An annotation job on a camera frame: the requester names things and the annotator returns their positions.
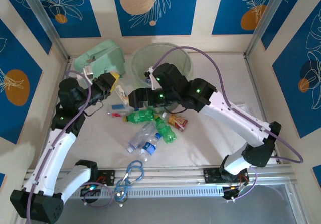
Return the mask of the small bottle orange white label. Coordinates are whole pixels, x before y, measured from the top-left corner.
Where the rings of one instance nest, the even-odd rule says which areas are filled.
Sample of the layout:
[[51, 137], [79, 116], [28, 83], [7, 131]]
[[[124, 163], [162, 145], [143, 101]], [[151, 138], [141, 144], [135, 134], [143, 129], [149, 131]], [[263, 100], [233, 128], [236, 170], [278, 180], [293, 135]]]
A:
[[129, 104], [129, 94], [130, 94], [130, 86], [128, 84], [125, 84], [123, 82], [119, 83], [116, 88], [115, 92], [118, 95], [118, 97], [121, 99], [124, 105]]

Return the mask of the green bottle with yellow cap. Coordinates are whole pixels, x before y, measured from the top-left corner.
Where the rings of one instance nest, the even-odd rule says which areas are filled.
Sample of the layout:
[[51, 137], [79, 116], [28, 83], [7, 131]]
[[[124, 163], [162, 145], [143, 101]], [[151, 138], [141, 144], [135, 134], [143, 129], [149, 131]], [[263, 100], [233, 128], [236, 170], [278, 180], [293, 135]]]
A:
[[128, 116], [125, 116], [123, 119], [125, 122], [131, 122], [131, 123], [141, 123], [146, 121], [152, 121], [154, 120], [154, 112], [151, 109], [140, 110], [140, 111], [133, 112]]

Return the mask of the clear bottle red blue label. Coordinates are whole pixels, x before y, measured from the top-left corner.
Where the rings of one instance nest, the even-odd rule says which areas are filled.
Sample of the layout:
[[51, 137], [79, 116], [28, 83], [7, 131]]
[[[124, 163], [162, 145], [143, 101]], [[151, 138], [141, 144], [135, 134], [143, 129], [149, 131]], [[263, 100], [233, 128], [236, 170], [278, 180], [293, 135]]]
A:
[[119, 118], [129, 115], [131, 111], [123, 104], [112, 104], [107, 107], [107, 113], [113, 118]]

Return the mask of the orange red label bottle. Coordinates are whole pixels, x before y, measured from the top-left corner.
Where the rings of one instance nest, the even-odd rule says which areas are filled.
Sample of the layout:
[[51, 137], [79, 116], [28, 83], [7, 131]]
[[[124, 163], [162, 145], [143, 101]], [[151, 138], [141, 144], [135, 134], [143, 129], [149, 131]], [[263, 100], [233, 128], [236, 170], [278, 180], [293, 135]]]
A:
[[164, 112], [161, 115], [162, 119], [164, 119], [169, 125], [173, 126], [177, 130], [183, 132], [185, 130], [186, 124], [188, 120], [182, 116], [177, 114], [171, 114]]

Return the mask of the crushed green plastic bottle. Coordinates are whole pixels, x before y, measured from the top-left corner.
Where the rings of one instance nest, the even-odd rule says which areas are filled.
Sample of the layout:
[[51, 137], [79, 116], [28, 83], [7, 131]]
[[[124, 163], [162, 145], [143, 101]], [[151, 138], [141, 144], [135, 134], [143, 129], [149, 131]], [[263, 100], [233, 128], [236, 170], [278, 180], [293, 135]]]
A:
[[176, 139], [174, 131], [159, 115], [155, 116], [155, 125], [165, 143], [172, 143]]

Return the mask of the blue label water bottle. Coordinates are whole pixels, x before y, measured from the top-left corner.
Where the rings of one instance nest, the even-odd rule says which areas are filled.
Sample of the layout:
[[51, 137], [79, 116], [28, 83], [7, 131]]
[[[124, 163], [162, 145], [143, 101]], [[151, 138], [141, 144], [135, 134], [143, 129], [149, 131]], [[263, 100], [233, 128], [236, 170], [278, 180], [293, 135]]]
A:
[[138, 154], [138, 159], [144, 163], [147, 162], [153, 153], [155, 152], [157, 145], [159, 144], [162, 136], [160, 133], [156, 132], [154, 135], [151, 135], [140, 149]]

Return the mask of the translucent green plastic bin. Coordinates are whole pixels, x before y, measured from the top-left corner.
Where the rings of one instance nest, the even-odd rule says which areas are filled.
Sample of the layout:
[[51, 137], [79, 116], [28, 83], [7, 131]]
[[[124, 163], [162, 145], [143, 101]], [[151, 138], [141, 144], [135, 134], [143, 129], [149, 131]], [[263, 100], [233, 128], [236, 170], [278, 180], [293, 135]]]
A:
[[[161, 57], [169, 50], [175, 48], [176, 45], [172, 43], [153, 43], [136, 50], [129, 63], [127, 64], [127, 72], [133, 80], [134, 89], [130, 90], [130, 93], [138, 88], [146, 88], [147, 92], [151, 88], [151, 85], [147, 83], [144, 73], [161, 59]], [[188, 53], [183, 49], [178, 49], [170, 52], [163, 60], [163, 63], [170, 63], [176, 66], [179, 72], [186, 77], [187, 80], [191, 80], [193, 77], [193, 65]], [[178, 107], [177, 103], [173, 103], [166, 107], [155, 107], [153, 103], [144, 102], [143, 108], [152, 108], [157, 113], [164, 112], [166, 109], [174, 112]]]

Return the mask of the pale green zipper pouch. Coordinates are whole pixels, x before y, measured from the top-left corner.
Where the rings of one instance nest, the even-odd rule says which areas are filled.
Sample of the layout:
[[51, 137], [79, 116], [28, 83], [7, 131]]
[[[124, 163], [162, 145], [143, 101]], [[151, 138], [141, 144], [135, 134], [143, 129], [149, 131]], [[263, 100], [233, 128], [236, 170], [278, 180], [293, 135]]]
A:
[[93, 78], [107, 72], [125, 73], [125, 58], [122, 49], [112, 40], [106, 40], [75, 59], [73, 67], [83, 72], [84, 67], [90, 66]]

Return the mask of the clear unlabelled bottle white cap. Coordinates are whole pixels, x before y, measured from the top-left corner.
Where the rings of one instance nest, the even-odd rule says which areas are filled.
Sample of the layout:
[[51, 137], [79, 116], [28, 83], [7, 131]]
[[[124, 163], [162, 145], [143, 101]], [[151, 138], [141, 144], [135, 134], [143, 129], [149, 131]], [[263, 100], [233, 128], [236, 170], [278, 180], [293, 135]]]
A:
[[156, 130], [154, 122], [146, 123], [128, 142], [127, 151], [132, 153], [140, 149], [149, 138], [149, 136]]

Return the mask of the blue stethoscope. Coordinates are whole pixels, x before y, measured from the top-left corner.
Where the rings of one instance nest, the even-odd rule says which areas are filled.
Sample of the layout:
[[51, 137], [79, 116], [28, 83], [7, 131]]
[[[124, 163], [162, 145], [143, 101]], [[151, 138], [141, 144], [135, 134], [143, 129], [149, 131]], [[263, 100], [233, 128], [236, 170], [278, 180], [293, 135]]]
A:
[[[133, 170], [138, 170], [140, 175], [133, 181], [130, 181], [130, 174]], [[119, 204], [120, 207], [126, 202], [128, 198], [128, 190], [131, 188], [134, 182], [141, 181], [144, 177], [143, 163], [140, 160], [132, 161], [127, 169], [124, 177], [117, 181], [114, 189], [114, 200]]]

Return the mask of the grey metal panel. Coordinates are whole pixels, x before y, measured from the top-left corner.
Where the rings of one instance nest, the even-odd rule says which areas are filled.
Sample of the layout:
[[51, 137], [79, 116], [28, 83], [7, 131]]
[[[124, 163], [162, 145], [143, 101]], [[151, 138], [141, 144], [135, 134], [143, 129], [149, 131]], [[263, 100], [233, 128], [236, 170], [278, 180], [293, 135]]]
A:
[[283, 185], [258, 185], [245, 197], [133, 198], [123, 207], [85, 207], [80, 200], [64, 206], [56, 224], [306, 224], [298, 218]]

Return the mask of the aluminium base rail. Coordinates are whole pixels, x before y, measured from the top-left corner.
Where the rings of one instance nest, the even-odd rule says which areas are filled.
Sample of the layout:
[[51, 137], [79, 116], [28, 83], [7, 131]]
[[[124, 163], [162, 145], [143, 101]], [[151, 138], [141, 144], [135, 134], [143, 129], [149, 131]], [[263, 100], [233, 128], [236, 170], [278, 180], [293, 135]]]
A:
[[[209, 166], [145, 167], [144, 177], [138, 187], [168, 187], [205, 185], [203, 169]], [[297, 179], [290, 164], [269, 164], [264, 168], [247, 170], [250, 182], [257, 178], [258, 185], [296, 184]]]

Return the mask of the aluminium frame post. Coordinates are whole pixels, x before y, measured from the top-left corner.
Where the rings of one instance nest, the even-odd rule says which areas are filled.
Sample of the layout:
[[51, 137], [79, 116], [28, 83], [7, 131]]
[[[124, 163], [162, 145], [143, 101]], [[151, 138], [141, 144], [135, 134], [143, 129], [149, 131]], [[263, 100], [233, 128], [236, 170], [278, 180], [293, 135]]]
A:
[[266, 9], [254, 30], [251, 40], [244, 52], [244, 58], [248, 59], [255, 49], [256, 44], [261, 40], [264, 32], [266, 31], [268, 25], [270, 24], [273, 16], [275, 15], [279, 5], [281, 4], [282, 0], [270, 0], [266, 6]]
[[69, 62], [70, 55], [67, 53], [65, 47], [63, 46], [60, 40], [60, 36], [56, 31], [52, 21], [50, 20], [40, 0], [26, 0], [26, 2], [28, 3], [29, 7], [33, 11], [37, 20], [41, 24], [45, 33], [47, 34], [53, 45], [56, 47], [60, 55], [64, 58], [66, 62]]

